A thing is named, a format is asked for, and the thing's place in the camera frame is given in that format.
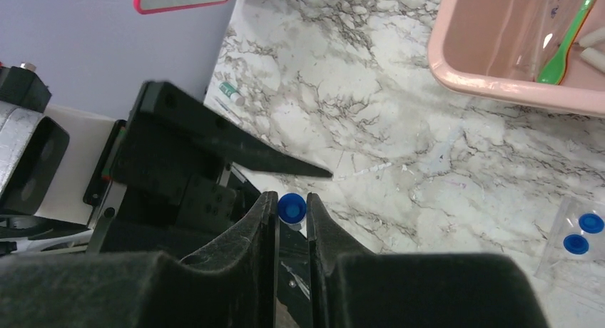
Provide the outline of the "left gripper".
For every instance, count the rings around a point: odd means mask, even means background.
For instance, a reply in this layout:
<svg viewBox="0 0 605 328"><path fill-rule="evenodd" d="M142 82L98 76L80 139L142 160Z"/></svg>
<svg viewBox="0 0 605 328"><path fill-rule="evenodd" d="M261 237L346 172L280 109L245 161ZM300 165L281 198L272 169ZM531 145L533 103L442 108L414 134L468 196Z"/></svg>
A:
<svg viewBox="0 0 605 328"><path fill-rule="evenodd" d="M269 146L170 82L144 82L138 100L138 113L190 142L158 126L146 135L129 133L124 120L113 124L83 197L93 208L90 253L190 253L215 239L260 196L228 160L263 173L333 176Z"/></svg>

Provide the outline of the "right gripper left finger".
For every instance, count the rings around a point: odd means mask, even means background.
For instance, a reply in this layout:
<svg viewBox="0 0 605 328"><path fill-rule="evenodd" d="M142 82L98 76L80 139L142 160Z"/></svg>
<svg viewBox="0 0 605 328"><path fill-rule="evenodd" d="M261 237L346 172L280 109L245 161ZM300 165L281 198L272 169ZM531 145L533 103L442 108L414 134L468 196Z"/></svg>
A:
<svg viewBox="0 0 605 328"><path fill-rule="evenodd" d="M273 327L278 195L177 260L164 252L5 257L3 327Z"/></svg>

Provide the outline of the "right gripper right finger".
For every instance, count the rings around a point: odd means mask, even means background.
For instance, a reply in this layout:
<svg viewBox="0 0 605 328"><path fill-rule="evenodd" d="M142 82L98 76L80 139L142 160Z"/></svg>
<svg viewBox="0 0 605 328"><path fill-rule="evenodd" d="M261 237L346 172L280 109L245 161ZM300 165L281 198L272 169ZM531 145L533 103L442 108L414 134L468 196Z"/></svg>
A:
<svg viewBox="0 0 605 328"><path fill-rule="evenodd" d="M315 327L546 327L522 270L492 253L376 254L307 197Z"/></svg>

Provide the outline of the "two blue capped vials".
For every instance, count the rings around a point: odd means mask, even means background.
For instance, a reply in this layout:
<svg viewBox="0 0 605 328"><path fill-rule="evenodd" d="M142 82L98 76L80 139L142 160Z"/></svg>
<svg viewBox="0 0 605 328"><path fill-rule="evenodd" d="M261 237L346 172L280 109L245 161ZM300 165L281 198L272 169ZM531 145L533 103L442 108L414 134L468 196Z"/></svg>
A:
<svg viewBox="0 0 605 328"><path fill-rule="evenodd" d="M604 203L564 197L534 221L545 239L535 276L604 311Z"/></svg>

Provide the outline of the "pink plastic bin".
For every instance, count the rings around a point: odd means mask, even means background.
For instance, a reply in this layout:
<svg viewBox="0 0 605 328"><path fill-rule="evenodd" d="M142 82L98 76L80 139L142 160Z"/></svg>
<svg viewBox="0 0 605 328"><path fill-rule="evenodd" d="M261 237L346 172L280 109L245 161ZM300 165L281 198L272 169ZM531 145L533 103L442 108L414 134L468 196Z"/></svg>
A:
<svg viewBox="0 0 605 328"><path fill-rule="evenodd" d="M583 0L442 0L429 68L467 95L561 112L604 115L604 0L594 0L556 85L537 78L563 48Z"/></svg>

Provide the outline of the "white tubing pieces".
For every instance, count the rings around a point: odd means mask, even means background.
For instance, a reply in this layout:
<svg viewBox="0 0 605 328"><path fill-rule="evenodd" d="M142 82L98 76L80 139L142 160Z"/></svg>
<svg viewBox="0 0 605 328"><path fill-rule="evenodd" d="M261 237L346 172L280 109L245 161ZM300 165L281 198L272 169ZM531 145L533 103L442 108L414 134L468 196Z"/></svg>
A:
<svg viewBox="0 0 605 328"><path fill-rule="evenodd" d="M604 52L595 46L604 42L604 27L601 27L579 39L578 46L582 49L580 58L596 70L604 73Z"/></svg>

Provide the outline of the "green red yellow stirring rods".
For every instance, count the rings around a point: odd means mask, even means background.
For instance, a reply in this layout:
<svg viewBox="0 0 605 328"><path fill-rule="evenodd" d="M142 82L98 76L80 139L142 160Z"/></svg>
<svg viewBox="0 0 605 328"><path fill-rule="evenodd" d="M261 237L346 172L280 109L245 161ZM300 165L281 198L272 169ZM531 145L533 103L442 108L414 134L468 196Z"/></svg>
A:
<svg viewBox="0 0 605 328"><path fill-rule="evenodd" d="M566 75L577 36L597 0L547 0L534 80L559 85Z"/></svg>

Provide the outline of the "bundle of clear pipettes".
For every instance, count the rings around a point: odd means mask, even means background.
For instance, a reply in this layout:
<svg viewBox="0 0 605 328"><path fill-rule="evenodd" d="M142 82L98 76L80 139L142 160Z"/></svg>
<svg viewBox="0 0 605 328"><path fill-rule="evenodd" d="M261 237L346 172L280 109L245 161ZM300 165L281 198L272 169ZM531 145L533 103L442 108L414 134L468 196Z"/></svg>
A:
<svg viewBox="0 0 605 328"><path fill-rule="evenodd" d="M523 81L562 82L571 47L594 0L533 0L515 71Z"/></svg>

